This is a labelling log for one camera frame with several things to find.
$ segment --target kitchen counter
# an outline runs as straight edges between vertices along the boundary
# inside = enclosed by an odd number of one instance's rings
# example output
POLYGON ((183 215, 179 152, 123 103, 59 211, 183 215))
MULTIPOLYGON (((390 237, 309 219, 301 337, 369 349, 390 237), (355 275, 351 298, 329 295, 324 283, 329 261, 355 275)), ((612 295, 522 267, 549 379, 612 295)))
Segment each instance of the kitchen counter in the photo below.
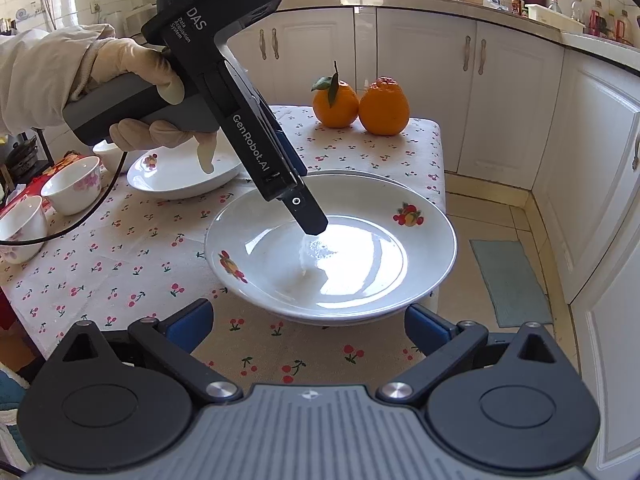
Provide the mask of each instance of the kitchen counter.
POLYGON ((456 0, 283 0, 278 10, 326 7, 386 7, 449 14, 480 22, 493 23, 552 41, 585 54, 597 56, 640 75, 640 50, 587 34, 562 32, 545 23, 515 16, 489 7, 456 0))

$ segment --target green leaf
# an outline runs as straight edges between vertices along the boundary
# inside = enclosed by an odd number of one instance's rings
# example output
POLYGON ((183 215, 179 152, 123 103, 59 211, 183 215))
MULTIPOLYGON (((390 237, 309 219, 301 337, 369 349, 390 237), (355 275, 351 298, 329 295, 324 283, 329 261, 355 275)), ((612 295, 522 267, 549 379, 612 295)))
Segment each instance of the green leaf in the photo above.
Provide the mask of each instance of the green leaf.
POLYGON ((331 78, 331 86, 329 86, 329 108, 332 108, 335 103, 335 98, 338 97, 338 73, 336 72, 331 78))
POLYGON ((331 86, 331 80, 330 77, 321 77, 316 81, 316 84, 311 87, 311 90, 328 90, 331 86))

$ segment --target cherry pattern tablecloth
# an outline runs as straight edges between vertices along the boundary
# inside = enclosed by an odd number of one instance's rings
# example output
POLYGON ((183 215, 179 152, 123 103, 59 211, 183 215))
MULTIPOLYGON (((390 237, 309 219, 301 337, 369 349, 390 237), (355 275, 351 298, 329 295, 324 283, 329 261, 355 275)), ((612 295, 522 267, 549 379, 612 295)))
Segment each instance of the cherry pattern tablecloth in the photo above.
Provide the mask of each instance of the cherry pattern tablecloth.
MULTIPOLYGON (((308 107, 274 107, 274 113, 309 171, 388 176, 444 210, 442 145, 433 121, 411 119, 400 136, 376 137, 359 121, 325 128, 308 107)), ((306 326, 274 317, 220 285, 205 260, 206 229, 229 201, 253 188, 241 173, 209 194, 166 202, 130 188, 121 176, 76 231, 48 242, 21 266, 0 264, 2 290, 45 357, 77 320, 119 330, 209 298, 214 329, 194 355, 243 387, 257 381, 375 386, 414 364, 420 354, 404 335, 402 314, 359 326, 306 326)), ((52 210, 47 216, 52 230, 76 219, 52 210)), ((433 304, 436 295, 425 301, 433 304)))

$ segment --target white bowl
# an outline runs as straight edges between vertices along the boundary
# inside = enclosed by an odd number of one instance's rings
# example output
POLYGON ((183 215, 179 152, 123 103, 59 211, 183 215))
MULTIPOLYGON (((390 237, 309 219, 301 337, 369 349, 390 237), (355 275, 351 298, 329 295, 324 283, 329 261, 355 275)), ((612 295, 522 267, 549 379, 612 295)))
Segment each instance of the white bowl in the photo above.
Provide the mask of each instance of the white bowl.
MULTIPOLYGON (((42 209, 42 197, 28 196, 0 217, 0 240, 15 242, 47 236, 48 224, 42 209)), ((11 247, 0 245, 0 254, 9 264, 31 260, 44 243, 11 247)))
MULTIPOLYGON (((133 163, 138 160, 142 155, 144 155, 146 150, 135 150, 133 152, 127 152, 127 156, 124 159, 124 164, 122 165, 122 169, 120 173, 125 173, 129 171, 129 168, 133 165, 133 163)), ((113 142, 107 142, 103 140, 94 146, 95 155, 100 157, 100 160, 104 164, 104 167, 107 168, 111 174, 115 173, 118 169, 118 165, 120 163, 120 159, 122 158, 122 153, 124 153, 117 144, 113 142)))
POLYGON ((258 190, 230 202, 209 227, 209 265, 249 302, 308 324, 361 323, 423 298, 451 270, 453 227, 425 197, 368 176, 305 182, 329 219, 317 237, 258 190))
POLYGON ((129 169, 127 182, 132 188, 158 198, 178 200, 208 193, 240 173, 242 164, 221 130, 213 173, 202 171, 197 151, 198 142, 193 138, 176 148, 149 150, 129 169))
POLYGON ((89 207, 100 194, 100 158, 95 155, 79 158, 52 176, 40 194, 63 215, 89 207))

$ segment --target metal screw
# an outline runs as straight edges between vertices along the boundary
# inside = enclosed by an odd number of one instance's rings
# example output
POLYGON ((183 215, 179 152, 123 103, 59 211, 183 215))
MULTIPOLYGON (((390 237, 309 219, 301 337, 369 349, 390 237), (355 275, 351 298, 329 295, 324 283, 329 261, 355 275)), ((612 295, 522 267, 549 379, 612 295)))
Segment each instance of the metal screw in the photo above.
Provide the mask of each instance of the metal screw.
POLYGON ((380 388, 380 392, 387 399, 406 399, 414 389, 406 383, 387 383, 380 388))
POLYGON ((216 399, 226 399, 233 397, 238 391, 238 387, 228 381, 216 381, 207 384, 207 394, 216 399))

